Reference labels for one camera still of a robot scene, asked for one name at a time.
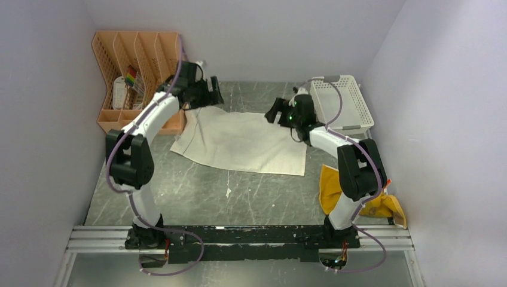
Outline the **cream white towel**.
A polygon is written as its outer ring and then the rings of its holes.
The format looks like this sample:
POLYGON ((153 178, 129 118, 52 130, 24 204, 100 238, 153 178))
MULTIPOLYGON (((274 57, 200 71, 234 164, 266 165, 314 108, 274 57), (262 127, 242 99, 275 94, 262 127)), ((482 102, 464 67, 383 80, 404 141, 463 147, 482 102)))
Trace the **cream white towel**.
POLYGON ((223 170, 304 176, 307 147, 263 114, 214 106, 186 111, 187 124, 170 150, 223 170))

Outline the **yellow brown towel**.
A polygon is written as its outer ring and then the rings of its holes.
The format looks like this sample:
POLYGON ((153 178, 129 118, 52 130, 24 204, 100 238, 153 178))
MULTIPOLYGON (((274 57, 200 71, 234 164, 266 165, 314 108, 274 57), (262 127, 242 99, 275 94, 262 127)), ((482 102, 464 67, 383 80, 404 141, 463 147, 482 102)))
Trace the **yellow brown towel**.
MULTIPOLYGON (((393 218, 396 225, 407 229, 407 219, 398 199, 385 191, 386 189, 376 199, 369 201, 359 214, 371 218, 393 218)), ((319 203, 325 215, 334 210, 341 194, 338 170, 323 164, 319 179, 319 203)))

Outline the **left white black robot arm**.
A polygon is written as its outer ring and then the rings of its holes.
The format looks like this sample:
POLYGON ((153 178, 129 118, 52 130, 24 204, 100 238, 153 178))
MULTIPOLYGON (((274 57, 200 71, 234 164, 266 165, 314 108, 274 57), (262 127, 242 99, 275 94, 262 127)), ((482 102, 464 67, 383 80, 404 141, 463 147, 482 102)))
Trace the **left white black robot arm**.
POLYGON ((154 174, 151 144, 165 123, 180 111, 222 104, 216 76, 207 77, 204 61, 181 61, 176 72, 155 90, 146 107, 120 130, 106 134, 106 181, 117 194, 127 196, 135 219, 129 240, 149 248, 163 245, 166 232, 151 192, 154 174))

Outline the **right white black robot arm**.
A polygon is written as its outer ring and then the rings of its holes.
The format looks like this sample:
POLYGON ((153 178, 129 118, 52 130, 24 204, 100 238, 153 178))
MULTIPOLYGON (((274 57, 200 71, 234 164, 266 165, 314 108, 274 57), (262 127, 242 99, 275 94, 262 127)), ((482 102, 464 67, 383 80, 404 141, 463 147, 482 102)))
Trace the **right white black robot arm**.
POLYGON ((376 143, 372 139, 357 141, 318 121, 309 94, 298 94, 293 100, 278 97, 264 116, 271 124, 296 131, 297 142, 336 158, 341 195, 325 218, 322 238, 327 246, 338 247, 361 209, 378 196, 387 181, 376 143))

